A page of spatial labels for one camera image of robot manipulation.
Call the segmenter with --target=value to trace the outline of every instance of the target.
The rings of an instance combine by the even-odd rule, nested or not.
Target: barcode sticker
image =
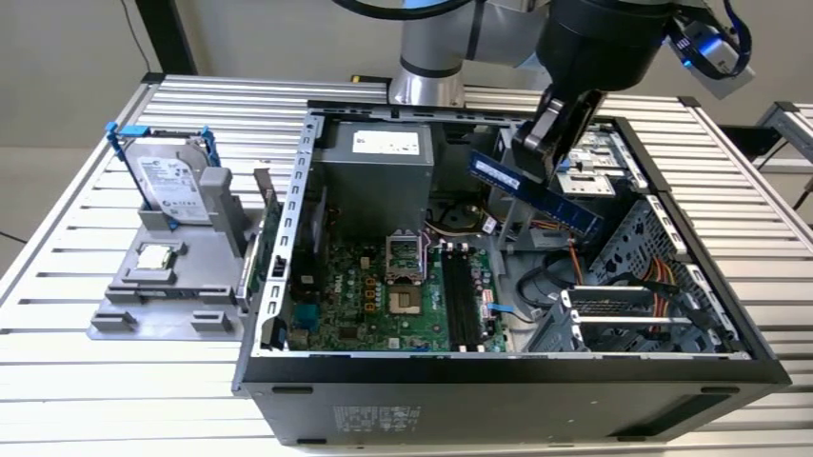
[[[483,222],[483,232],[490,235],[491,233],[494,233],[495,228],[497,228],[497,219],[494,219],[491,216],[489,216]]]

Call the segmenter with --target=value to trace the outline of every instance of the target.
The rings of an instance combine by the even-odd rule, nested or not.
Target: green circuit board
[[[439,256],[439,251],[430,251],[426,280],[414,289],[419,293],[419,312],[414,312],[415,308],[414,313],[402,314],[393,312],[398,307],[390,302],[405,286],[385,282],[385,244],[334,243],[325,264],[319,325],[310,332],[307,349],[449,351]],[[478,274],[487,271],[486,255],[475,253],[470,264]],[[475,292],[478,306],[481,294]],[[485,350],[505,351],[499,320],[495,326],[494,337],[483,342]]]

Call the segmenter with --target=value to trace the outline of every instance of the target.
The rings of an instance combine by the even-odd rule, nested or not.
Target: aluminum extrusion table
[[[289,184],[307,99],[386,101],[381,84],[168,76],[142,84],[120,124],[218,133],[232,191],[262,205],[251,171]],[[531,111],[538,93],[475,89],[474,109]],[[238,343],[91,341],[92,312],[130,247],[140,204],[102,141],[0,280],[0,453],[46,455],[813,454],[813,234],[700,108],[610,97],[762,329],[794,385],[666,444],[616,447],[282,447],[251,399],[230,391]]]
[[[810,174],[810,167],[813,167],[813,104],[776,102],[757,125],[773,127],[804,157],[804,159],[773,158],[762,171]],[[764,160],[765,157],[757,159],[754,165],[760,165]]]

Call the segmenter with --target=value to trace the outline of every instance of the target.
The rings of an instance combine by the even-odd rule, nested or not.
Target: ram slot
[[[466,350],[477,350],[481,343],[481,325],[467,255],[466,251],[443,252],[443,296],[451,348],[466,347]]]

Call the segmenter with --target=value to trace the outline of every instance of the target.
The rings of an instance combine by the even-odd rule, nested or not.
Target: robotic arm
[[[712,86],[718,96],[750,80],[750,32],[730,0],[725,10],[738,42],[702,1],[553,0],[537,44],[537,57],[553,83],[541,97],[535,120],[513,138],[517,165],[526,172],[546,180],[578,142],[606,93],[641,82],[668,39],[684,66],[694,69],[701,81],[710,80],[704,84],[729,85],[729,90]],[[712,55],[716,50],[728,55]],[[730,60],[736,62],[729,69]],[[737,78],[737,82],[725,81]]]
[[[581,138],[606,93],[641,82],[668,41],[720,98],[753,78],[750,32],[730,0],[724,3],[737,40],[704,0],[550,0],[538,8],[541,2],[526,1],[525,10],[486,0],[405,0],[403,9],[333,2],[367,17],[405,21],[391,103],[462,106],[463,59],[518,65],[518,55],[535,56],[552,84],[534,120],[513,138],[513,152],[541,182]]]

